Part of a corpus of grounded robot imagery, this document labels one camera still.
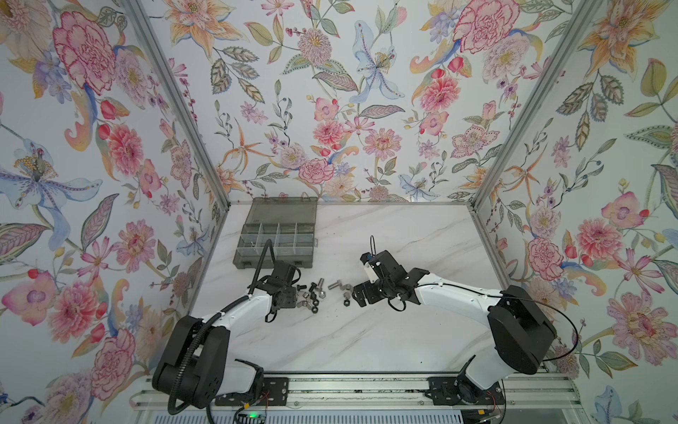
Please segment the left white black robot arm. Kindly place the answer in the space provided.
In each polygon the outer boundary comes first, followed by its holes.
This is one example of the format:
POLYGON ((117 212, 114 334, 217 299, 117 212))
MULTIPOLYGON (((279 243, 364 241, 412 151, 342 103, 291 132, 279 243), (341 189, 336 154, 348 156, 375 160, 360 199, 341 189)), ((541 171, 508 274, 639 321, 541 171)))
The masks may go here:
POLYGON ((168 396, 169 414, 208 409, 222 396, 245 405, 261 398, 263 368, 230 359, 231 339, 258 322, 273 322, 282 309, 294 309, 300 277, 299 268, 278 261, 270 275, 256 277, 245 295, 215 314, 179 320, 152 379, 153 389, 168 396))

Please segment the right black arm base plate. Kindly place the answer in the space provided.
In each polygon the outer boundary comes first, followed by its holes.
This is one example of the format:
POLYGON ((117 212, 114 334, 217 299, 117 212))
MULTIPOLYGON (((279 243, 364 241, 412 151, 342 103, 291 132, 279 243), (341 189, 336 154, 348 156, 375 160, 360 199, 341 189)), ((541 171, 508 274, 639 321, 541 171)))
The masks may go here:
POLYGON ((435 406, 499 406, 505 402, 504 391, 499 383, 487 390, 480 390, 470 381, 456 376, 433 376, 427 379, 425 396, 435 406))

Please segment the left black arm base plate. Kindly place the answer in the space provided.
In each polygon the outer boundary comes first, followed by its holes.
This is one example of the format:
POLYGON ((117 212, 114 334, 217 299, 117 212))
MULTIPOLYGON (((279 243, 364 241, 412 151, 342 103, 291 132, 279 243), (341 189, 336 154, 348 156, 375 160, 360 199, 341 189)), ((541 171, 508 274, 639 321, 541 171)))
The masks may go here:
POLYGON ((230 393, 215 398, 215 406, 286 406, 290 393, 288 377, 263 377, 247 393, 230 393))

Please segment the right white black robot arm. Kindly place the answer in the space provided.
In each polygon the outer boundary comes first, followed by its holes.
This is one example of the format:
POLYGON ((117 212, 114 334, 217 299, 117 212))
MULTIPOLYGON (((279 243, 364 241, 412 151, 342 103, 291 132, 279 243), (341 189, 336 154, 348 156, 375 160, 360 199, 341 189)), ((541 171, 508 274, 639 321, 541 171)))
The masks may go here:
POLYGON ((367 281, 352 293, 360 307, 397 300, 445 309, 489 329, 494 344, 471 356, 457 377, 457 384, 465 389, 485 391, 515 373, 536 374, 557 339, 544 306, 519 286, 482 289, 420 268, 407 271, 388 251, 362 254, 360 261, 367 281))

